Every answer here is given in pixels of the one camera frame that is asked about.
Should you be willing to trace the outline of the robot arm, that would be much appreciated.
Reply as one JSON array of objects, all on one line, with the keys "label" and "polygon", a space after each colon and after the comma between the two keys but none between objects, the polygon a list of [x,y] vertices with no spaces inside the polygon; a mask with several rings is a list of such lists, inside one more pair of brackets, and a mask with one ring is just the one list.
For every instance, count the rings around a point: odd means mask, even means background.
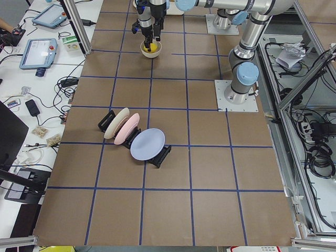
[{"label": "robot arm", "polygon": [[[144,36],[142,50],[154,53],[158,50],[157,42],[161,40],[161,30],[164,29],[164,18],[170,8],[170,1],[135,1],[138,18],[132,24],[132,32],[141,31]],[[248,17],[248,12],[237,9],[219,8],[217,14],[207,23],[210,28],[227,31],[241,25]]]},{"label": "robot arm", "polygon": [[175,1],[176,7],[181,11],[201,6],[250,13],[242,38],[230,54],[231,67],[234,66],[233,63],[250,61],[254,57],[255,48],[269,20],[288,10],[293,3],[294,1]]}]

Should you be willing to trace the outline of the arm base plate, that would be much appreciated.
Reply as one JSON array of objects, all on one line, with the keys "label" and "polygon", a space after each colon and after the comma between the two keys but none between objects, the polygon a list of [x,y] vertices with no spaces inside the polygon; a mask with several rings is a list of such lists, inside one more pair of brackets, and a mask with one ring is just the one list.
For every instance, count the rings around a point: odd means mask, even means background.
[{"label": "arm base plate", "polygon": [[258,112],[253,87],[246,94],[232,90],[231,80],[215,80],[217,107],[219,112]]},{"label": "arm base plate", "polygon": [[237,26],[231,24],[228,18],[220,17],[217,14],[206,14],[205,19],[208,34],[226,36],[239,35]]}]

